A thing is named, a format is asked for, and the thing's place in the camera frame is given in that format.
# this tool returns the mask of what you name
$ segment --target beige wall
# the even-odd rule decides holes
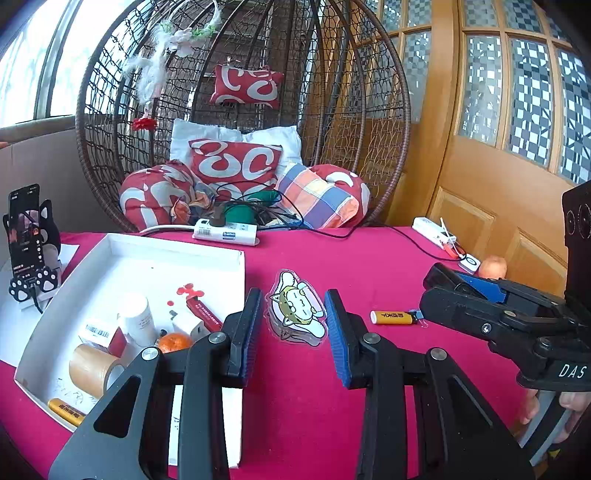
[[[0,150],[0,215],[8,213],[8,194],[31,183],[41,186],[40,201],[51,199],[60,231],[115,231],[82,173],[74,130],[31,138]],[[2,228],[0,266],[7,258]]]

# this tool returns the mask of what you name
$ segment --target yellow lighter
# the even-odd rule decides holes
[[[82,423],[82,420],[84,420],[84,417],[86,417],[86,415],[84,415],[80,410],[75,409],[59,398],[52,398],[47,403],[47,406],[49,406],[52,411],[57,413],[64,420],[69,421],[76,427],[79,427],[80,423]]]
[[[369,316],[372,323],[377,325],[412,325],[423,318],[421,310],[409,310],[408,312],[379,312],[373,310]]]

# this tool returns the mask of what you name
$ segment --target cat-shaped phone stand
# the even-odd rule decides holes
[[[39,266],[24,276],[14,274],[14,277],[8,285],[8,292],[16,301],[22,303],[27,300],[40,297],[44,293],[55,290],[61,284],[61,263],[58,259],[61,251],[60,232],[53,221],[53,209],[51,200],[45,200],[39,207],[39,243],[37,246],[39,255],[42,257],[44,265]],[[11,241],[10,218],[6,214],[2,217],[2,223],[6,230],[8,241]]]

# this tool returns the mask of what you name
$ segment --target phone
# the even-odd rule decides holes
[[[39,185],[14,190],[8,196],[8,249],[12,274],[23,280],[43,268],[43,236],[39,226]]]

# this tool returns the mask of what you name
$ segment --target hanging egg chair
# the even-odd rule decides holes
[[[153,56],[154,33],[164,24],[199,31],[215,12],[219,25],[190,54],[163,52],[165,76],[145,108],[141,75],[126,74],[126,62]],[[278,107],[211,103],[215,68],[224,64],[281,72]],[[142,118],[155,128],[136,130]],[[76,109],[84,174],[123,231],[137,228],[121,211],[119,188],[129,173],[171,160],[177,118],[243,134],[295,125],[303,163],[330,163],[361,176],[375,220],[407,156],[410,100],[397,52],[362,0],[240,0],[219,8],[208,0],[135,0],[90,58]]]

